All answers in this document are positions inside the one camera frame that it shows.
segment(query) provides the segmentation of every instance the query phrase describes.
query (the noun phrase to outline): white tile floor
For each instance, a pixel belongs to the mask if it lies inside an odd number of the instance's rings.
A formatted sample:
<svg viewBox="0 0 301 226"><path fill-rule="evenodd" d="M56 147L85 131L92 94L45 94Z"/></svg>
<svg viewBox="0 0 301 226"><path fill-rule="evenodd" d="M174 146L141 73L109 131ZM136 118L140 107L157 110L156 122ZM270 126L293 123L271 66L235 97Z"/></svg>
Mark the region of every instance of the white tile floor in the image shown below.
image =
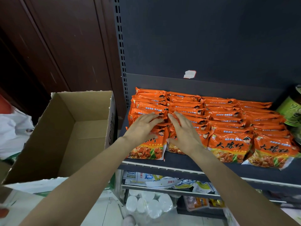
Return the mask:
<svg viewBox="0 0 301 226"><path fill-rule="evenodd" d="M0 226L18 226L27 214L42 200L43 197L14 190L2 205L10 211L6 218L0 219ZM187 215L173 215L164 222L151 224L172 226L225 226L224 221L218 219L202 218ZM93 206L82 226L119 226L122 223L122 215L117 202L113 198L100 199Z"/></svg>

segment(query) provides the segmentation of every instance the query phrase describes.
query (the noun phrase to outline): open cardboard box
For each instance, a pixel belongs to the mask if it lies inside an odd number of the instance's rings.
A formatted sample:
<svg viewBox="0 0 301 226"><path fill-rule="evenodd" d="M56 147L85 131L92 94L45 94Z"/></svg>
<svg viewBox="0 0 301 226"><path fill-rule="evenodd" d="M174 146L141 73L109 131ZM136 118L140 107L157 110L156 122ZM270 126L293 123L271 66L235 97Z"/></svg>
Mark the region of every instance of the open cardboard box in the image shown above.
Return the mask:
<svg viewBox="0 0 301 226"><path fill-rule="evenodd" d="M51 96L2 182L6 187L45 196L112 143L112 91L61 92Z"/></svg>

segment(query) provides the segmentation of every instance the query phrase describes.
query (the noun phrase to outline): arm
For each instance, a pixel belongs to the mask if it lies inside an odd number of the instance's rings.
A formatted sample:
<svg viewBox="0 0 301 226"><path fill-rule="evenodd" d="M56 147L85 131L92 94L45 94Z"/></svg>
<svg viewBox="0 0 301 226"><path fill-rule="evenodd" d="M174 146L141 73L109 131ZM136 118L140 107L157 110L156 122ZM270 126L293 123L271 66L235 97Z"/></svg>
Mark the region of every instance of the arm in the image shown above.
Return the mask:
<svg viewBox="0 0 301 226"><path fill-rule="evenodd" d="M176 113L181 126L168 115L178 137L178 140L168 141L190 156L202 169L240 225L299 225L205 149L191 122L182 114Z"/></svg>
<svg viewBox="0 0 301 226"><path fill-rule="evenodd" d="M44 198L20 226L81 225L122 160L136 146L155 137L149 133L156 124L162 122L162 119L154 119L156 117L158 115L154 113L140 116L123 137Z"/></svg>

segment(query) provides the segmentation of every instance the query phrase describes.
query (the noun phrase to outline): green jar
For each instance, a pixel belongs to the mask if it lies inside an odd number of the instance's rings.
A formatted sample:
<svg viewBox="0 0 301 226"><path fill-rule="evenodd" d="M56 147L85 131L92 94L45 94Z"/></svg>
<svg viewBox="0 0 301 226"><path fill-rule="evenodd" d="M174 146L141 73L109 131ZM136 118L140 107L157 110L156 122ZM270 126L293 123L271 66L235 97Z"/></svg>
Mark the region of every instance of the green jar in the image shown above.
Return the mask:
<svg viewBox="0 0 301 226"><path fill-rule="evenodd" d="M301 85L295 87L276 111L286 118L285 124L301 126Z"/></svg>

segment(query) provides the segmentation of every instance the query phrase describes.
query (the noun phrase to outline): hand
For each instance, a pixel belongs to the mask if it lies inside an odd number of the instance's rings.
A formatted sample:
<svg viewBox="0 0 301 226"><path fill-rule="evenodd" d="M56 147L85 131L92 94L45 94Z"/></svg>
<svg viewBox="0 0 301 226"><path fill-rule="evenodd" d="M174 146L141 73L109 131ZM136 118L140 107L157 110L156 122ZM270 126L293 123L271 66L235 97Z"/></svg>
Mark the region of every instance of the hand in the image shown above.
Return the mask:
<svg viewBox="0 0 301 226"><path fill-rule="evenodd" d="M150 113L143 114L137 118L137 120L129 127L126 133L123 135L126 138L127 142L133 144L133 148L139 146L143 142L156 138L156 134L150 134L150 131L153 127L160 122L163 122L163 119L158 119L159 114Z"/></svg>
<svg viewBox="0 0 301 226"><path fill-rule="evenodd" d="M199 134L191 124L190 120L186 119L181 113L175 112L174 114L179 119L181 126L171 114L168 114L168 117L175 127L178 140L168 138L167 141L178 147L188 156L191 156L195 150L204 148Z"/></svg>

